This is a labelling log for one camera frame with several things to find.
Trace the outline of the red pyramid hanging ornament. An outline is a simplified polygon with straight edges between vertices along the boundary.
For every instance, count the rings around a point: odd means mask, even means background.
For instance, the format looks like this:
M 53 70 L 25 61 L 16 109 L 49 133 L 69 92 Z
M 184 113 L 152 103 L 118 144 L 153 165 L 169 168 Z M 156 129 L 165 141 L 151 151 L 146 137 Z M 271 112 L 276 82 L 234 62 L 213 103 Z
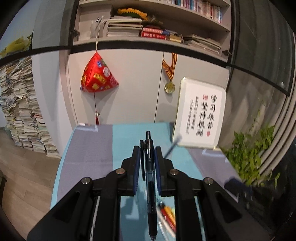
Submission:
M 119 85 L 102 57 L 95 52 L 87 63 L 81 78 L 80 90 L 102 92 Z

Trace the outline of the row of upright books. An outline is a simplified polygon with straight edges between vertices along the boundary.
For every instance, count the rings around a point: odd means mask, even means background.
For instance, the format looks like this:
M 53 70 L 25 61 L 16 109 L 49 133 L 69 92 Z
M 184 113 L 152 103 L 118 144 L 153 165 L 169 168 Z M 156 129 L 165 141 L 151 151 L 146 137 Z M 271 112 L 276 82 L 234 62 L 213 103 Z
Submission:
M 207 18 L 211 18 L 217 23 L 222 23 L 222 8 L 202 0 L 166 0 L 168 4 L 174 4 L 200 13 Z

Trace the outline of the glass cabinet door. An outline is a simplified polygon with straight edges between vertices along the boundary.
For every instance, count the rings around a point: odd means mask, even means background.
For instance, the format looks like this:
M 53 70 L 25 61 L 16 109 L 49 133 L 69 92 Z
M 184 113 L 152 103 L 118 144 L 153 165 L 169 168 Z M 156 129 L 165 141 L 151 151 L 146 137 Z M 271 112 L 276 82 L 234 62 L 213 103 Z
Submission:
M 79 1 L 28 1 L 1 38 L 1 65 L 31 57 L 34 66 L 59 66 L 73 45 Z
M 270 1 L 232 1 L 230 65 L 289 96 L 295 78 L 295 36 Z

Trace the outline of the tall stack of papers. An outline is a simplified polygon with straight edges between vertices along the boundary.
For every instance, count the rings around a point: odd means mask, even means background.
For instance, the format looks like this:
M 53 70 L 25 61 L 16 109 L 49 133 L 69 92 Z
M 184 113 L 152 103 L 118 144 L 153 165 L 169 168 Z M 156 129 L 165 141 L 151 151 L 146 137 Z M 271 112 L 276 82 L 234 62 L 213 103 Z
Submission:
M 15 145 L 60 159 L 38 103 L 31 57 L 1 67 L 1 110 Z

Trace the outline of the orange and red pens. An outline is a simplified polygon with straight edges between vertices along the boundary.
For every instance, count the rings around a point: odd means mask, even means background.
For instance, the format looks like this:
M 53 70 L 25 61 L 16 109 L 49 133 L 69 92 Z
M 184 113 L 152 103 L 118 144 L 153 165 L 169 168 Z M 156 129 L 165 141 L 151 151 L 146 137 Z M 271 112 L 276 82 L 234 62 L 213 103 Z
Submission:
M 161 211 L 161 214 L 171 230 L 175 233 L 176 232 L 176 218 L 169 206 L 166 206 L 163 202 L 159 202 L 158 208 Z

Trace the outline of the black gel pen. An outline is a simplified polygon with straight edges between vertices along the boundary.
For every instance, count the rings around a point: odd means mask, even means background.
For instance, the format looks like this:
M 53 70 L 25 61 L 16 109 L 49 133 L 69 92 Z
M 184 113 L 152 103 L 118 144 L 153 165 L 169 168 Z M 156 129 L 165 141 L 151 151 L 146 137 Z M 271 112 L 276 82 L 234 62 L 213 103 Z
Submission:
M 142 166 L 142 179 L 146 183 L 147 219 L 151 240 L 156 240 L 158 234 L 154 162 L 154 144 L 151 139 L 151 132 L 146 131 L 146 139 L 140 140 L 140 163 Z

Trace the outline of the clear cup on shelf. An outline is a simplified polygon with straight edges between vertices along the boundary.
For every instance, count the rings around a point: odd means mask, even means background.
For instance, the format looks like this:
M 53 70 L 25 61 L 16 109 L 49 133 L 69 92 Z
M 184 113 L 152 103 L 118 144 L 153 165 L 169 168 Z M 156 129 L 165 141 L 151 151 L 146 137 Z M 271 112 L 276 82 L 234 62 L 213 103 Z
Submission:
M 106 25 L 108 20 L 101 16 L 97 20 L 92 21 L 90 27 L 90 39 L 102 38 L 106 36 Z

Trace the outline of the right glass cabinet door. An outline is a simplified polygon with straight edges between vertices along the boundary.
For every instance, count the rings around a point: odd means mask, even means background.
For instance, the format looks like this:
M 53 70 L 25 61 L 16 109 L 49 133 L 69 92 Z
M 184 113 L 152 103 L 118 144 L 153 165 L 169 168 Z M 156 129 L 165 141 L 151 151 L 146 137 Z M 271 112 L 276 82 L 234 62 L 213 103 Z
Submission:
M 295 78 L 295 36 L 270 1 L 232 1 L 230 65 L 289 96 Z

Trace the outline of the green potted plant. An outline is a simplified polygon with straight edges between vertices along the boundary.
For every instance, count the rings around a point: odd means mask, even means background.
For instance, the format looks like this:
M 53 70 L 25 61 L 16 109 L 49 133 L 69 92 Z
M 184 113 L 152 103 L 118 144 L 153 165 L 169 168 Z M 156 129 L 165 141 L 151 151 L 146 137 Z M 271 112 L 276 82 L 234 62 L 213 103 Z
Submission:
M 254 141 L 250 133 L 235 132 L 232 146 L 229 149 L 221 149 L 246 186 L 264 187 L 268 182 L 273 182 L 273 187 L 277 187 L 280 173 L 275 177 L 272 177 L 272 171 L 268 174 L 260 173 L 260 154 L 268 150 L 273 143 L 273 132 L 274 126 L 265 126 Z

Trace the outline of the stack of magazines on shelf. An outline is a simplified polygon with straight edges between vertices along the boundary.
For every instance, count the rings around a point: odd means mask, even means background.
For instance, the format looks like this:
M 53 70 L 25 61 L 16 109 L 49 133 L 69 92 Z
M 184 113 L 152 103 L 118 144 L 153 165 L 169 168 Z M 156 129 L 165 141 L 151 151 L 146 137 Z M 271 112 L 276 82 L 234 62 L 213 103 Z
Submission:
M 107 21 L 107 37 L 138 37 L 143 29 L 142 20 L 132 17 L 112 17 Z

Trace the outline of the gold medal with striped ribbon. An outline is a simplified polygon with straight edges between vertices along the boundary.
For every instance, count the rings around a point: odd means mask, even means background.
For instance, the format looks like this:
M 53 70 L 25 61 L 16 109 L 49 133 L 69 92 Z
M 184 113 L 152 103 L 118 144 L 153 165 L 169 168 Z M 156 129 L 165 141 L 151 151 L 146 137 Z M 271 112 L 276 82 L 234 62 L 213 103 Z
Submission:
M 165 73 L 169 79 L 169 81 L 165 84 L 164 90 L 167 94 L 172 94 L 176 90 L 176 86 L 173 83 L 175 68 L 178 60 L 178 54 L 171 54 L 171 64 L 168 65 L 166 61 L 163 59 L 162 68 L 165 70 Z

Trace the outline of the red books stack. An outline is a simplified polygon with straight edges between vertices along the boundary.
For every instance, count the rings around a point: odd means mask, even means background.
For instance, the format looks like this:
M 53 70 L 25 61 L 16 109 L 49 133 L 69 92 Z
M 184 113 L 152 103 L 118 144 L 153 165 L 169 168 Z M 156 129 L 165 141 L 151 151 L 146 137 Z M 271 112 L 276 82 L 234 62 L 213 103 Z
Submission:
M 143 28 L 140 36 L 143 38 L 154 38 L 165 40 L 170 35 L 168 31 L 153 29 L 153 28 Z

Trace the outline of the framed calligraphy sign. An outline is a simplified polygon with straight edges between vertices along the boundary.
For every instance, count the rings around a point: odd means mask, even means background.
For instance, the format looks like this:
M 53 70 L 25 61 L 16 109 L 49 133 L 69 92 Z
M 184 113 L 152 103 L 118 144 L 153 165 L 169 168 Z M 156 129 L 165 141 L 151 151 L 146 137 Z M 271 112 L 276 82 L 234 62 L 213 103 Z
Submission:
M 181 147 L 217 147 L 226 105 L 226 90 L 184 77 L 180 82 L 172 141 Z

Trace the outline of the left glass cabinet door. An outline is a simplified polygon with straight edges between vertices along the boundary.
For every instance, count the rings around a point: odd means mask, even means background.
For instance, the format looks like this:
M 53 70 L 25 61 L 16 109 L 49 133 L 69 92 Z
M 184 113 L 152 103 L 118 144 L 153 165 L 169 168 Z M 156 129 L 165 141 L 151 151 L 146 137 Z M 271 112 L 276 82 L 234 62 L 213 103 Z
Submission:
M 31 57 L 34 66 L 59 66 L 73 45 L 79 1 L 28 1 L 1 38 L 1 65 Z

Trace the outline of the grey bookshelf cabinet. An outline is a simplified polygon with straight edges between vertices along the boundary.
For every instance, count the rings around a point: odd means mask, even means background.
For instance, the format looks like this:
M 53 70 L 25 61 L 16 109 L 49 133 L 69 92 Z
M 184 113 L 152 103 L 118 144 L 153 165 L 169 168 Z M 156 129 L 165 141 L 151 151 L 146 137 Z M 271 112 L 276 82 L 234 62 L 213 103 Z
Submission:
M 230 47 L 231 4 L 210 1 L 222 8 L 222 23 L 195 11 L 165 1 L 79 1 L 74 20 L 73 45 L 60 54 L 62 91 L 71 125 L 95 123 L 154 123 L 173 121 L 182 78 L 226 87 L 229 70 L 226 53 Z M 102 37 L 90 39 L 92 21 L 104 16 L 142 20 L 143 28 L 165 30 L 167 39 Z M 83 71 L 98 52 L 119 85 L 102 92 L 80 90 Z M 162 68 L 163 59 L 171 64 L 178 54 L 173 83 Z

